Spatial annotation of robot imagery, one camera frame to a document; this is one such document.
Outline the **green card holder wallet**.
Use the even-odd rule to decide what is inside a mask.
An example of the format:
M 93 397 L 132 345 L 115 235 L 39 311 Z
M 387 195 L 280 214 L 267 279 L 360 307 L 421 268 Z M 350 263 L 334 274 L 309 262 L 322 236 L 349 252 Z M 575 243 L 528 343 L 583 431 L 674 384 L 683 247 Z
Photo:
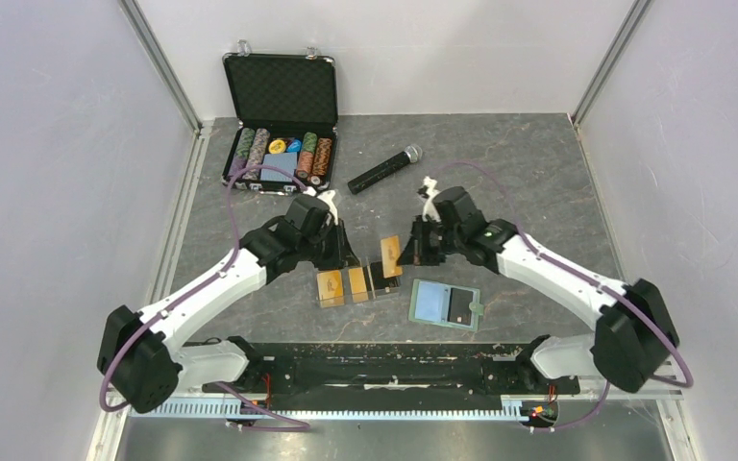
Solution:
M 475 301 L 471 304 L 471 309 L 474 313 L 472 325 L 463 326 L 448 322 L 448 308 L 452 288 L 471 290 L 475 293 Z M 445 328 L 477 331 L 479 328 L 480 318 L 483 314 L 484 305 L 480 301 L 480 291 L 477 288 L 425 279 L 415 279 L 413 281 L 408 312 L 408 319 L 411 322 Z

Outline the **orange VIP credit card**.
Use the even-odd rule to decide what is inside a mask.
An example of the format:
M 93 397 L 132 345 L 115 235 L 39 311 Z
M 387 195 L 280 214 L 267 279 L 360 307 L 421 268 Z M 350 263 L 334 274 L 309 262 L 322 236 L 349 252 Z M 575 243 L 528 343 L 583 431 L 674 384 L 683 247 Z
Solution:
M 381 240 L 381 267 L 385 279 L 396 278 L 403 273 L 398 263 L 401 252 L 398 235 L 388 236 Z

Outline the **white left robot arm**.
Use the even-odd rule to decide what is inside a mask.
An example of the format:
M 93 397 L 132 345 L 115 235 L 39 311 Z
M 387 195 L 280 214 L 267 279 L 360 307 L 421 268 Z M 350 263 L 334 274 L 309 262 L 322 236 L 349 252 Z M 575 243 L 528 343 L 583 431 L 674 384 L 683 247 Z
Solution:
M 236 240 L 218 263 L 164 299 L 138 311 L 117 307 L 107 318 L 98 353 L 99 391 L 117 391 L 138 413 L 150 412 L 177 392 L 216 381 L 240 391 L 263 379 L 258 356 L 243 340 L 189 345 L 190 337 L 240 299 L 259 291 L 302 262 L 319 271 L 357 264 L 338 215 L 333 190 L 297 195 L 283 215 Z

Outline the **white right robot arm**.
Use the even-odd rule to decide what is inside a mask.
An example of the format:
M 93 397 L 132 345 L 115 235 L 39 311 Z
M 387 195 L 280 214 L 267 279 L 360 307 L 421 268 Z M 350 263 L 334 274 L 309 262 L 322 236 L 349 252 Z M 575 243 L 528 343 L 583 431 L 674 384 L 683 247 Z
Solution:
M 570 376 L 600 376 L 636 393 L 650 380 L 664 381 L 658 369 L 675 357 L 679 338 L 658 287 L 588 270 L 540 245 L 517 225 L 487 220 L 461 186 L 438 190 L 425 178 L 417 191 L 423 210 L 416 215 L 399 264 L 438 266 L 450 255 L 514 279 L 572 312 L 587 334 L 543 335 L 516 358 L 519 384 L 540 392 Z

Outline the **clear acrylic card tray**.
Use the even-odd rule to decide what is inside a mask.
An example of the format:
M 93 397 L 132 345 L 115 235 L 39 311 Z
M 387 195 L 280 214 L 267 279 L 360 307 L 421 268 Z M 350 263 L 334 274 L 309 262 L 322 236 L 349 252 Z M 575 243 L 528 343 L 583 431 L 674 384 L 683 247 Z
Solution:
M 403 268 L 380 260 L 339 270 L 318 272 L 317 298 L 322 308 L 370 303 L 395 296 Z

